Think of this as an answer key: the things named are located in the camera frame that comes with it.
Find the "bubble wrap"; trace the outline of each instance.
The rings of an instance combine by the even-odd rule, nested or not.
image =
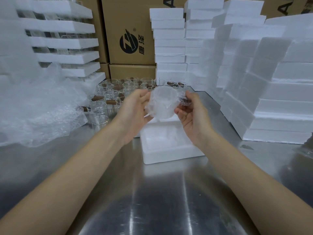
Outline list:
[[[159,86],[151,91],[146,111],[156,119],[168,119],[174,115],[174,109],[178,105],[187,106],[190,103],[183,88]]]
[[[79,107],[87,99],[82,88],[62,77],[52,63],[41,76],[0,93],[0,146],[20,143],[37,147],[87,123]]]

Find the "stack of styrofoam boxes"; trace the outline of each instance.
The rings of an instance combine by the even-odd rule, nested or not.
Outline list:
[[[206,90],[206,75],[200,69],[206,51],[212,49],[215,29],[212,19],[222,14],[224,0],[187,0],[186,13],[186,79],[194,90]]]
[[[217,28],[219,34],[215,35],[215,47],[209,62],[208,94],[221,102],[231,73],[235,51],[239,40],[230,39],[228,33],[222,32],[224,25],[238,23],[244,25],[260,26],[264,24],[266,16],[260,15],[264,1],[258,0],[229,0],[224,3],[224,14],[212,20],[212,27]]]
[[[280,17],[268,23],[284,21]],[[283,36],[289,39],[244,41],[238,49],[241,56],[256,52],[248,73],[231,76],[221,111],[243,140],[302,144],[311,136],[313,38],[301,39],[291,30],[310,32],[312,24],[313,14],[288,16]]]
[[[24,29],[31,35],[31,45],[45,49],[42,53],[35,53],[38,62],[60,63],[63,65],[62,73],[65,77],[82,77],[80,81],[88,86],[96,86],[105,79],[103,73],[92,74],[100,69],[100,63],[93,62],[99,58],[99,52],[89,51],[88,48],[98,46],[98,39],[60,36],[60,33],[68,36],[95,33],[94,25],[80,22],[82,19],[92,19],[90,9],[67,0],[15,0],[15,7],[23,17],[20,21]],[[38,15],[44,16],[45,20],[37,19]],[[59,16],[73,20],[60,20]],[[54,38],[47,38],[44,32],[50,32]],[[71,50],[84,49],[86,51],[81,53],[70,53]]]
[[[184,81],[185,64],[185,19],[183,8],[151,8],[156,79]]]
[[[0,0],[0,92],[34,80],[40,66],[15,10],[14,0]]]

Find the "person's left hand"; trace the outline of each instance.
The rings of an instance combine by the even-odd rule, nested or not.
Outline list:
[[[151,119],[145,106],[149,102],[148,90],[135,90],[125,98],[122,107],[113,122],[118,124],[123,133],[124,145],[129,143]]]

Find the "metal table surface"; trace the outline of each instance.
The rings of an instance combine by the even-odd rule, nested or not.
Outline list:
[[[313,159],[305,146],[242,141],[205,92],[200,98],[215,130],[313,207]],[[0,217],[92,137],[84,125],[37,148],[0,148]],[[259,234],[205,156],[145,165],[138,138],[115,156],[67,234]]]

